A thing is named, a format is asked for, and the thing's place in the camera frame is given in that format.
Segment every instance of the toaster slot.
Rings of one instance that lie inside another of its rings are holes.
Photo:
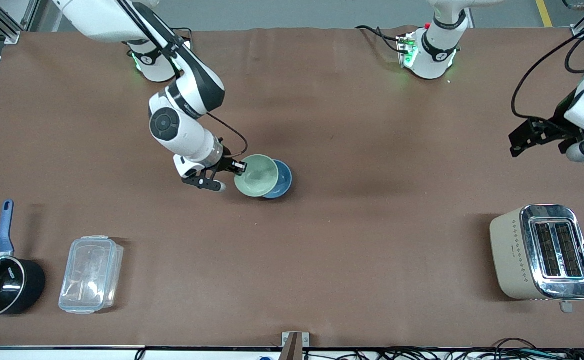
[[[559,239],[559,246],[563,255],[563,264],[565,272],[570,278],[579,278],[583,276],[583,271],[580,268],[578,261],[578,254],[576,252],[574,237],[571,232],[570,225],[567,223],[555,224],[556,235]]]
[[[538,239],[538,246],[541,250],[541,260],[543,261],[543,273],[548,277],[561,276],[559,263],[556,259],[556,249],[550,233],[550,225],[544,222],[534,224]]]

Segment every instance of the gray floor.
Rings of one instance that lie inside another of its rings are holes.
[[[545,0],[552,24],[566,27],[584,12],[566,9],[560,0]],[[172,27],[196,31],[253,28],[343,28],[357,25],[396,28],[431,21],[425,0],[162,0],[155,12]],[[71,32],[72,25],[49,3],[42,7],[38,31]],[[535,28],[543,26],[535,0],[508,0],[472,9],[477,28]],[[0,54],[3,45],[0,42]]]

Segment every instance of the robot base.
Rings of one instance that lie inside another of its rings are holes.
[[[452,66],[452,60],[454,60],[457,50],[454,50],[449,56],[445,54],[446,58],[443,61],[434,61],[432,56],[420,46],[425,32],[424,28],[420,28],[403,38],[397,38],[398,50],[408,52],[408,54],[399,53],[399,63],[402,68],[410,69],[414,75],[423,79],[440,78],[447,68]]]

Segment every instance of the toaster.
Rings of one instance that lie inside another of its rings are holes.
[[[584,300],[584,241],[562,205],[527,205],[494,219],[490,241],[498,285],[520,300]]]

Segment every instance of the blue bowl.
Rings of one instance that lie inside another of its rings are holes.
[[[266,199],[276,199],[283,196],[292,186],[292,171],[280,160],[274,160],[278,168],[278,180],[272,191],[263,195]]]

